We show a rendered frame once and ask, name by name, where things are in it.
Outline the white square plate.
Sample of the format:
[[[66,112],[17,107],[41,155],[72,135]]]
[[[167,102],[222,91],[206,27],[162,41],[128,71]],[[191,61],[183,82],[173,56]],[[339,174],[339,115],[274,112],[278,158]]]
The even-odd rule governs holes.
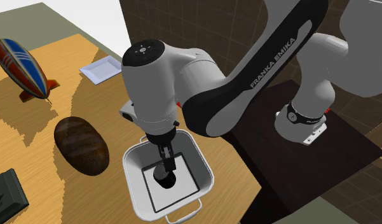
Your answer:
[[[98,85],[121,72],[121,63],[106,56],[79,69],[94,85]]]

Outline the dark green box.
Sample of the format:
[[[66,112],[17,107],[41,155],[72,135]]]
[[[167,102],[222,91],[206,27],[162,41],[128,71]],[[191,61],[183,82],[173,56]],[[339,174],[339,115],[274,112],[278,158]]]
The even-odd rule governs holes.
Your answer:
[[[29,206],[29,201],[13,168],[0,174],[0,224]]]

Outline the black cylinder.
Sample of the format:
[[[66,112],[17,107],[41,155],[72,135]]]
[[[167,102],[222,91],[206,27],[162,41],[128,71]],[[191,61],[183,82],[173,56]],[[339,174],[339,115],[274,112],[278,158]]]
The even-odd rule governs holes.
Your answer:
[[[158,164],[153,171],[154,180],[163,188],[169,189],[175,185],[176,176],[173,171],[167,172],[163,164]]]

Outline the dark brown bread loaf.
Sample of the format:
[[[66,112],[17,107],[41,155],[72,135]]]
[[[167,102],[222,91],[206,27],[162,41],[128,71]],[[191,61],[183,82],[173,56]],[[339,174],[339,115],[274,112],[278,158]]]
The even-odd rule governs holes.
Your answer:
[[[78,172],[97,176],[109,166],[109,149],[103,137],[86,120],[69,116],[59,121],[54,140],[65,160]]]

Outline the red blue toy airship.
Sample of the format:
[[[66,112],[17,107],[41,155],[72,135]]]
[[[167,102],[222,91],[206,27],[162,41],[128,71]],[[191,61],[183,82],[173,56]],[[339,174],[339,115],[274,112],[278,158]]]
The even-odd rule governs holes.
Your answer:
[[[56,80],[48,80],[31,53],[12,39],[0,39],[0,66],[22,89],[22,102],[34,98],[49,101],[51,90],[60,86]]]

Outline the wooden table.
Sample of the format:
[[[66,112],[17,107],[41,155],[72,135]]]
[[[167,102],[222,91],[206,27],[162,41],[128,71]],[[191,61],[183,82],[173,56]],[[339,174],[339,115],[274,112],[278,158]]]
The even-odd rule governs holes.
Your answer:
[[[9,224],[165,224],[142,221],[132,207],[122,158],[143,131],[119,115],[128,100],[122,77],[95,85],[80,72],[104,52],[75,34],[32,55],[59,87],[48,100],[24,103],[0,66],[0,173],[14,169],[29,201]],[[79,173],[58,151],[53,132],[67,116],[85,119],[104,138],[110,163],[102,174]]]

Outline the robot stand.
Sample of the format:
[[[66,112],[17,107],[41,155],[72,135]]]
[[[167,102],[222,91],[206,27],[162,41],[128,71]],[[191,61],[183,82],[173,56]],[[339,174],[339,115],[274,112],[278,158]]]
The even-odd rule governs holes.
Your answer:
[[[272,224],[382,156],[381,148],[333,111],[326,114],[326,130],[309,146],[280,136],[275,113],[298,88],[292,80],[266,88],[235,127],[222,135],[262,187],[242,224]]]

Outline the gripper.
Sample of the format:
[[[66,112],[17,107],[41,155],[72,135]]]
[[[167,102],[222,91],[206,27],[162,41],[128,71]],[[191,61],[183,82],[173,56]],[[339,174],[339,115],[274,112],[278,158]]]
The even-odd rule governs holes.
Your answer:
[[[173,128],[170,131],[162,135],[152,135],[146,133],[147,139],[151,143],[158,145],[158,151],[163,161],[163,165],[166,172],[176,170],[174,152],[172,149],[172,145],[170,144],[171,141],[174,139],[175,135],[176,126],[173,126]]]

